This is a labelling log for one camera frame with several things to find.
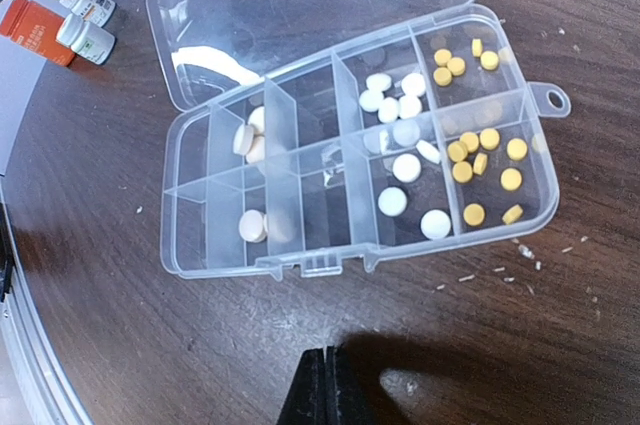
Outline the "clear plastic pill organizer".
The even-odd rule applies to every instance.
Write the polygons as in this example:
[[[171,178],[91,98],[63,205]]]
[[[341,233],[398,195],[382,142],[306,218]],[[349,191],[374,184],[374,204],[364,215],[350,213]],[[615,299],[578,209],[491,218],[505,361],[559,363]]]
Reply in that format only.
[[[476,0],[146,0],[178,116],[160,257],[184,279],[338,275],[543,228],[560,201],[541,126],[570,113],[527,81]],[[265,107],[266,156],[232,151]],[[402,189],[387,217],[378,197]],[[245,242],[247,210],[267,237]]]

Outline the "small white bottle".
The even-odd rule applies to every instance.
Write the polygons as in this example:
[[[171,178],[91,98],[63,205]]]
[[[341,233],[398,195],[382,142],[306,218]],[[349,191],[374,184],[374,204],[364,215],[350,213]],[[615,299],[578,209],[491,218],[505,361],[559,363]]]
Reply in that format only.
[[[116,43],[116,37],[98,25],[69,14],[60,26],[56,41],[82,58],[103,65]]]
[[[113,0],[59,0],[59,3],[84,21],[104,27],[116,10]]]

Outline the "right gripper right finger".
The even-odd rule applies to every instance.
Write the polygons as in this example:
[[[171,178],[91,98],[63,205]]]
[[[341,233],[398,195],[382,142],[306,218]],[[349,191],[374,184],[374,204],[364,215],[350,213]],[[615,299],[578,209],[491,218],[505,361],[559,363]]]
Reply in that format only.
[[[376,423],[343,347],[328,347],[325,352],[325,415],[330,425]]]

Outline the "orange pill bottle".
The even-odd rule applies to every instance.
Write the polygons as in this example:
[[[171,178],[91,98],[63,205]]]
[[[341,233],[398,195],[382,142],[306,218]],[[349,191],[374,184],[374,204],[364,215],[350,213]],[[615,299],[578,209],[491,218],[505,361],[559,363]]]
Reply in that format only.
[[[76,54],[57,40],[64,18],[33,0],[12,0],[1,20],[1,35],[45,59],[67,67]]]

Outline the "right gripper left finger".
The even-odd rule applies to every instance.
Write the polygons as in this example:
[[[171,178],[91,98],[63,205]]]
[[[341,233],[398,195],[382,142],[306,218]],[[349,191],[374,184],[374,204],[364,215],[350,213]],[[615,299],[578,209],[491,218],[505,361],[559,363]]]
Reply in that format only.
[[[324,350],[306,350],[300,357],[276,424],[325,424],[325,392]]]

